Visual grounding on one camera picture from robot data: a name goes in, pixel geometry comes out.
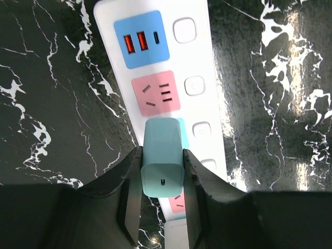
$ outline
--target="outlet slot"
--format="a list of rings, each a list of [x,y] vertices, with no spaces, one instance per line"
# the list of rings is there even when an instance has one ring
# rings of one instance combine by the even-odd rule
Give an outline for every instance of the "outlet slot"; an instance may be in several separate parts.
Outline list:
[[[158,32],[154,32],[154,38],[155,38],[156,44],[159,44]]]
[[[151,86],[150,86],[150,85],[147,85],[147,87],[143,89],[143,92],[145,93],[145,92],[146,92],[147,90],[149,90],[150,88],[151,88]]]
[[[147,105],[150,105],[150,106],[156,106],[156,104],[154,103],[151,103],[151,102],[146,102]]]
[[[139,42],[140,42],[140,47],[141,47],[141,50],[148,50],[149,47],[147,46],[147,42],[146,42],[146,38],[145,38],[145,34],[143,31],[141,32],[138,32],[137,33],[137,36],[139,38]]]
[[[133,44],[133,40],[131,39],[131,36],[125,35],[124,40],[126,42],[128,53],[135,53],[135,48],[134,48],[134,44]]]
[[[162,88],[162,87],[169,87],[169,86],[170,86],[170,84],[167,83],[167,84],[164,84],[164,85],[160,85],[159,87]]]

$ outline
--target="blue usb panel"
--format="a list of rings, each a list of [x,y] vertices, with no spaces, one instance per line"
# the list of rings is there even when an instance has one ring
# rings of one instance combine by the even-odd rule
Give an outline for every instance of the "blue usb panel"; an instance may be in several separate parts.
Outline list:
[[[127,68],[134,69],[170,58],[159,11],[118,20],[114,29]]]
[[[182,149],[189,149],[189,142],[188,142],[185,122],[183,118],[178,118],[178,121],[180,122]]]

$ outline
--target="electrical outlet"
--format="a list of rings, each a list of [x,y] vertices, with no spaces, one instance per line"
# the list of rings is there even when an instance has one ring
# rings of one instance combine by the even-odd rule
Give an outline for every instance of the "electrical outlet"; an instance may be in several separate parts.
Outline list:
[[[172,71],[133,79],[132,86],[144,117],[180,109]]]
[[[133,69],[170,58],[159,11],[151,11],[114,23],[124,62]]]
[[[169,198],[171,209],[173,213],[180,213],[186,211],[185,207],[185,195],[184,191],[182,190],[181,195],[173,198]]]

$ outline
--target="red usb port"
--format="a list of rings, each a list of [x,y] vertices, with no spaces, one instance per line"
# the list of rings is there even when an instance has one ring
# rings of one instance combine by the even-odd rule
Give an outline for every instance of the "red usb port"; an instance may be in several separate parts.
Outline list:
[[[149,49],[148,46],[147,46],[147,42],[146,42],[146,38],[145,38],[144,32],[143,31],[142,32],[138,32],[137,36],[138,36],[139,41],[140,41],[141,50],[147,50],[147,49]]]
[[[124,40],[126,42],[126,46],[127,46],[127,49],[128,49],[128,53],[135,53],[135,48],[134,48],[134,45],[133,45],[133,41],[131,39],[131,36],[130,35],[125,35],[124,36]]]

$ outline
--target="pink outlet panel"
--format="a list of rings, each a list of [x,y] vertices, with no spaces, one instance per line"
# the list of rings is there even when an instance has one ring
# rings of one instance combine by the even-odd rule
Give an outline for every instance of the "pink outlet panel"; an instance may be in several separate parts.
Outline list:
[[[169,198],[169,200],[170,200],[170,204],[171,204],[173,213],[180,213],[180,212],[184,212],[186,210],[185,195],[184,195],[183,190],[182,190],[181,195],[179,195],[177,197]]]
[[[144,117],[180,109],[172,71],[133,79],[132,86]]]

